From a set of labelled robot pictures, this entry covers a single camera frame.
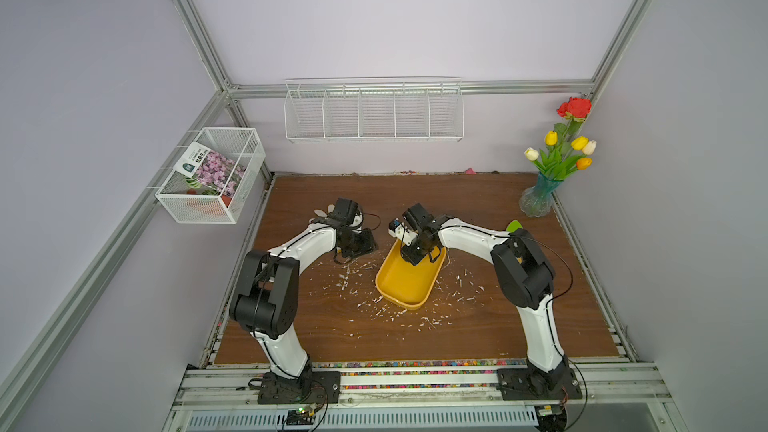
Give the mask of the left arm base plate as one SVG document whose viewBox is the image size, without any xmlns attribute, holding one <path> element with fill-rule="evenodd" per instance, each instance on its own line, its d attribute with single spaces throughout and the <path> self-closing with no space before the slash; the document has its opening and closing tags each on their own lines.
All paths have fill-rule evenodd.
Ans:
<svg viewBox="0 0 768 432">
<path fill-rule="evenodd" d="M 289 379 L 273 372 L 265 373 L 258 388 L 260 405 L 336 404 L 341 392 L 339 372 L 320 372 L 309 369 L 297 379 Z"/>
</svg>

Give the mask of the yellow plastic storage box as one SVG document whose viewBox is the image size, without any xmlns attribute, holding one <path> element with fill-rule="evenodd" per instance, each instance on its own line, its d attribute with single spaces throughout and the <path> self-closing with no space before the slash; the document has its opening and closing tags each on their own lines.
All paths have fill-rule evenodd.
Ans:
<svg viewBox="0 0 768 432">
<path fill-rule="evenodd" d="M 434 261 L 426 256 L 412 265 L 402 258 L 401 246 L 397 239 L 376 275 L 375 286 L 386 300 L 414 311 L 427 302 L 447 254 L 442 249 Z"/>
</svg>

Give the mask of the white cotton work glove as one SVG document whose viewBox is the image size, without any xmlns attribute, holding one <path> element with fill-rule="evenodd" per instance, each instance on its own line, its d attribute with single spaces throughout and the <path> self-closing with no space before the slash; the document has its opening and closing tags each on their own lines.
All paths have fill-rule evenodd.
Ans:
<svg viewBox="0 0 768 432">
<path fill-rule="evenodd" d="M 325 209 L 315 209 L 314 214 L 318 219 L 327 219 L 333 213 L 335 206 L 329 204 Z"/>
</svg>

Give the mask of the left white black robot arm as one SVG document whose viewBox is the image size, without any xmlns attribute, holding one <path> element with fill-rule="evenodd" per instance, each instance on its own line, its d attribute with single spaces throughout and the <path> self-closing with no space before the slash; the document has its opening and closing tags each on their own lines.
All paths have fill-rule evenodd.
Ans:
<svg viewBox="0 0 768 432">
<path fill-rule="evenodd" d="M 259 343 L 271 373 L 300 382 L 312 371 L 294 328 L 301 274 L 330 252 L 351 261 L 376 250 L 369 228 L 317 222 L 280 246 L 246 255 L 230 299 L 229 317 Z"/>
</svg>

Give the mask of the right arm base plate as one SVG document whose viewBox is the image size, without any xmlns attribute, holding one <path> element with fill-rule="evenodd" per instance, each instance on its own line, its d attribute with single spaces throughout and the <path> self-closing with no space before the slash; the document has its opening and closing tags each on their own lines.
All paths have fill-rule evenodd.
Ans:
<svg viewBox="0 0 768 432">
<path fill-rule="evenodd" d="M 497 388 L 505 401 L 564 403 L 584 396 L 574 371 L 564 364 L 551 372 L 536 367 L 498 369 L 497 379 Z"/>
</svg>

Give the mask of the green yellow toy trowel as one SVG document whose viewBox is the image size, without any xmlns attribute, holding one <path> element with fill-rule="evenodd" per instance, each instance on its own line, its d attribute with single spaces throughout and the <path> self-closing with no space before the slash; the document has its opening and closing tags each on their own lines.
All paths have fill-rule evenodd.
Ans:
<svg viewBox="0 0 768 432">
<path fill-rule="evenodd" d="M 511 222 L 510 222 L 510 223 L 507 225 L 507 227 L 506 227 L 506 231 L 507 231 L 508 233 L 513 233 L 513 232 L 516 232 L 517 230 L 520 230 L 520 229 L 522 229 L 522 228 L 523 228 L 523 226 L 522 226 L 522 224 L 521 224 L 521 223 L 520 223 L 518 220 L 513 220 L 513 221 L 511 221 Z"/>
</svg>

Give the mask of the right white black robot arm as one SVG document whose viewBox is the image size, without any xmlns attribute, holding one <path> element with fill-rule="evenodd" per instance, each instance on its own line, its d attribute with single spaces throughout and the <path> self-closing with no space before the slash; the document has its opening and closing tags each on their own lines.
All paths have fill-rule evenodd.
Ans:
<svg viewBox="0 0 768 432">
<path fill-rule="evenodd" d="M 401 257 L 413 266 L 433 249 L 457 249 L 491 263 L 502 294 L 519 313 L 528 366 L 552 374 L 567 365 L 552 312 L 555 272 L 528 230 L 494 231 L 458 218 L 440 218 L 419 226 L 395 219 L 388 232 L 404 241 Z"/>
</svg>

